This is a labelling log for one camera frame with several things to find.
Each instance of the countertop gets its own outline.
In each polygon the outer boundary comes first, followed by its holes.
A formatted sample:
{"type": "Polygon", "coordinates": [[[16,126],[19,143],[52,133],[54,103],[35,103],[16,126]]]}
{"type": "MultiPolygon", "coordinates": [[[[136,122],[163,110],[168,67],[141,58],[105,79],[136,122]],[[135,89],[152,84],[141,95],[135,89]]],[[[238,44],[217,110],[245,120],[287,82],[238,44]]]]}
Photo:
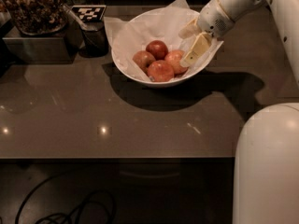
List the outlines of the countertop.
{"type": "Polygon", "coordinates": [[[128,79],[110,53],[11,66],[0,77],[0,158],[231,158],[249,117],[286,102],[299,102],[299,90],[263,7],[224,37],[204,71],[173,88],[128,79]]]}

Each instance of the black cable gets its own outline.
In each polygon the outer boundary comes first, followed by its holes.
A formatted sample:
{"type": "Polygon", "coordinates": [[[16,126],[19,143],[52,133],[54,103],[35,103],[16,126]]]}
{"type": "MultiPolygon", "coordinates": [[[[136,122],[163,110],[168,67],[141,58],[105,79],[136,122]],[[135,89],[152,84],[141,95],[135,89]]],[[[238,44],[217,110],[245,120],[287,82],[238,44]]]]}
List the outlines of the black cable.
{"type": "MultiPolygon", "coordinates": [[[[83,167],[80,167],[78,169],[82,169],[82,168],[86,168],[89,167],[90,165],[86,165],[83,167]]],[[[31,198],[31,196],[41,187],[43,186],[45,183],[49,182],[50,180],[52,180],[53,178],[59,177],[61,175],[65,175],[68,173],[72,173],[74,171],[77,171],[78,169],[72,169],[72,170],[67,170],[65,172],[59,173],[57,175],[53,175],[50,176],[49,178],[45,179],[44,181],[42,181],[41,183],[39,183],[38,185],[36,185],[25,197],[25,199],[22,201],[21,206],[18,210],[18,213],[16,215],[15,218],[15,224],[19,224],[19,220],[20,220],[20,216],[21,216],[21,212],[24,208],[24,206],[27,204],[27,202],[29,201],[29,199],[31,198]]],[[[44,221],[48,221],[48,224],[72,224],[72,219],[71,217],[78,211],[77,215],[76,215],[76,224],[79,224],[80,221],[80,216],[84,210],[84,207],[88,204],[88,203],[96,203],[98,205],[100,205],[103,210],[105,211],[106,215],[107,215],[107,224],[112,224],[112,221],[114,219],[114,217],[116,216],[116,201],[113,197],[113,195],[111,193],[109,193],[106,190],[95,190],[93,192],[91,192],[86,198],[84,198],[83,202],[80,203],[77,207],[75,207],[68,215],[64,214],[64,213],[55,213],[55,214],[51,214],[47,217],[42,217],[41,219],[39,219],[36,224],[42,224],[44,221]],[[109,213],[108,209],[100,202],[96,202],[96,201],[91,201],[91,197],[97,193],[105,193],[111,200],[111,213],[109,213]]]]}

